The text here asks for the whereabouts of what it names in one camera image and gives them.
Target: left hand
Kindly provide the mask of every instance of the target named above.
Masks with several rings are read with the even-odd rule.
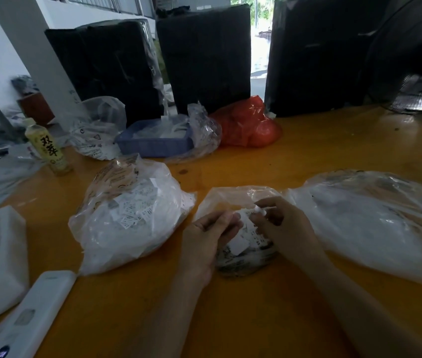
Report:
[[[179,272],[204,288],[214,272],[218,248],[224,247],[243,227],[238,213],[215,211],[190,224],[183,232]]]

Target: wooden table surface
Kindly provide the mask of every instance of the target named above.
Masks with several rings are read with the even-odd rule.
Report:
[[[278,123],[284,134],[274,145],[220,148],[170,170],[184,191],[198,192],[198,202],[213,186],[292,188],[317,173],[342,168],[389,171],[422,183],[422,116],[367,106]],[[66,154],[75,172],[56,178],[43,168],[5,203],[27,220],[31,283],[46,270],[77,271],[82,260],[67,222],[107,162],[71,149]],[[181,233],[190,221],[191,216],[150,256],[79,277],[36,357],[119,357],[123,342],[165,294],[177,266]],[[332,259],[422,336],[422,285]],[[307,277],[278,257],[247,277],[215,274],[197,304],[183,356],[353,357],[356,352]]]

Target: window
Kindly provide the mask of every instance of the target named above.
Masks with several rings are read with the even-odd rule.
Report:
[[[152,0],[68,0],[105,10],[154,18]]]

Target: right hand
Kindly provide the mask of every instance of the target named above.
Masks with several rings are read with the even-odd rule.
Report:
[[[257,226],[258,233],[272,240],[285,258],[303,270],[330,262],[302,210],[282,197],[264,198],[255,204],[270,209],[265,216],[252,214],[250,220]]]

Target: yellow drink bottle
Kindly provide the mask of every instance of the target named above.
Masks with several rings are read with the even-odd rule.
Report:
[[[73,170],[46,128],[38,126],[32,118],[26,118],[24,124],[27,126],[25,136],[39,155],[48,162],[54,174],[61,176]]]

